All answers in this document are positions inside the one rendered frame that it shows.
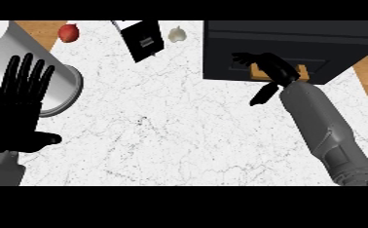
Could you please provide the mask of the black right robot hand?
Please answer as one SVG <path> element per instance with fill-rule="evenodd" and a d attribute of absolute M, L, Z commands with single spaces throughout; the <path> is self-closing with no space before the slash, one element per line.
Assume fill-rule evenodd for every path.
<path fill-rule="evenodd" d="M 250 101 L 250 105 L 265 104 L 279 87 L 287 87 L 300 77 L 291 65 L 272 53 L 254 55 L 251 53 L 232 53 L 234 61 L 245 66 L 257 64 L 272 82 L 265 85 Z"/>

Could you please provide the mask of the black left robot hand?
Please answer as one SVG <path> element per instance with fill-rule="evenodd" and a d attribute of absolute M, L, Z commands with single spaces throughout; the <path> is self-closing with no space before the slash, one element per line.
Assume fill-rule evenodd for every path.
<path fill-rule="evenodd" d="M 33 63 L 33 53 L 12 56 L 0 84 L 0 153 L 33 153 L 62 142 L 55 133 L 35 130 L 41 101 L 55 66 L 44 68 L 44 60 Z"/>

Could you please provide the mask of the dark grey drawer front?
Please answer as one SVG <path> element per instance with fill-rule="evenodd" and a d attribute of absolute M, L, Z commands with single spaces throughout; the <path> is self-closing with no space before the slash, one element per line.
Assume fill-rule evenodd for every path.
<path fill-rule="evenodd" d="M 304 65 L 309 82 L 324 85 L 368 57 L 368 20 L 207 20 L 205 79 L 251 79 L 235 53 L 275 54 L 290 65 Z"/>

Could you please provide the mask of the white garlic bulb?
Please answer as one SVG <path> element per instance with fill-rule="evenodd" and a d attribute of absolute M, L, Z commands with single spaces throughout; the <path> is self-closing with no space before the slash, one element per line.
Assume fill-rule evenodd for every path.
<path fill-rule="evenodd" d="M 169 34 L 169 40 L 176 43 L 179 41 L 183 41 L 186 39 L 186 34 L 185 34 L 185 30 L 177 26 L 176 28 L 173 28 L 170 30 L 170 34 Z"/>

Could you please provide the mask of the red onion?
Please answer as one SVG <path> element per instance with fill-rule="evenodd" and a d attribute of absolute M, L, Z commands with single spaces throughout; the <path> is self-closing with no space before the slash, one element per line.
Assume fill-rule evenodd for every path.
<path fill-rule="evenodd" d="M 78 27 L 74 24 L 65 24 L 58 31 L 64 43 L 75 42 L 78 39 Z"/>

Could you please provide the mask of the black box appliance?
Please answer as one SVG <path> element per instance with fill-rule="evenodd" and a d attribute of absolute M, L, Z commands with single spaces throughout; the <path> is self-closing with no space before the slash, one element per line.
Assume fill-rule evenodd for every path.
<path fill-rule="evenodd" d="M 112 24 L 126 41 L 135 62 L 140 62 L 164 50 L 157 20 L 112 20 Z"/>

